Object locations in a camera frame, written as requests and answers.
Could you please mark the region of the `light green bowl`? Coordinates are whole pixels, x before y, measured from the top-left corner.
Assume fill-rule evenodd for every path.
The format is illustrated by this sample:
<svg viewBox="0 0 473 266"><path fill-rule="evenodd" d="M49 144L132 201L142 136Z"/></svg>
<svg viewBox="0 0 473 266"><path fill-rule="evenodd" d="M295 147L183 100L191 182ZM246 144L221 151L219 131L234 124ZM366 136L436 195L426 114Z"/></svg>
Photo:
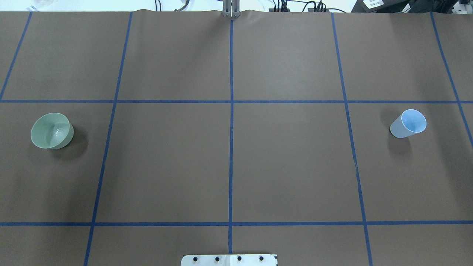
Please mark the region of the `light green bowl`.
<svg viewBox="0 0 473 266"><path fill-rule="evenodd" d="M47 113L32 126L31 142L41 149L61 149L74 136L74 127L62 113Z"/></svg>

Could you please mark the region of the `white bracket plate with bolts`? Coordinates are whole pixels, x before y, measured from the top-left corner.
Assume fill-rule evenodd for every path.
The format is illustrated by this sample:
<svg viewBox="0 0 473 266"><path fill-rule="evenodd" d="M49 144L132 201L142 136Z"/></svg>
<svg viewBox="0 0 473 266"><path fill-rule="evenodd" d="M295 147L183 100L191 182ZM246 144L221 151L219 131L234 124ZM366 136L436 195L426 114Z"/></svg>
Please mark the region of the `white bracket plate with bolts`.
<svg viewBox="0 0 473 266"><path fill-rule="evenodd" d="M277 266L277 255L273 254L220 254L185 255L181 266Z"/></svg>

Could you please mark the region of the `light blue cup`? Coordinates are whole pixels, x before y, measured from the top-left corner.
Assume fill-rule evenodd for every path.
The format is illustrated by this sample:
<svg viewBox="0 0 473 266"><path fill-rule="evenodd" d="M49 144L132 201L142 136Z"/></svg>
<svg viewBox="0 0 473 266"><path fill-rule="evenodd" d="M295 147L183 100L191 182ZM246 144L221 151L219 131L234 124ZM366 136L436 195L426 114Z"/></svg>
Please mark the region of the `light blue cup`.
<svg viewBox="0 0 473 266"><path fill-rule="evenodd" d="M415 109L408 109L390 125L389 131L395 138L407 138L423 132L427 128L424 115Z"/></svg>

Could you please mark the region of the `dark equipment box top right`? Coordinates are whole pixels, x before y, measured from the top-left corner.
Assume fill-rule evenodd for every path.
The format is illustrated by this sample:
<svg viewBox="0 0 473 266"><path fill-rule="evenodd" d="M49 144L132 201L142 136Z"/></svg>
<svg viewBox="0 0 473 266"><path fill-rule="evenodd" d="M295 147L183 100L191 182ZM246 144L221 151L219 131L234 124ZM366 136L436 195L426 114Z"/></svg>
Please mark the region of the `dark equipment box top right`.
<svg viewBox="0 0 473 266"><path fill-rule="evenodd" d="M357 0L351 13L472 14L471 0Z"/></svg>

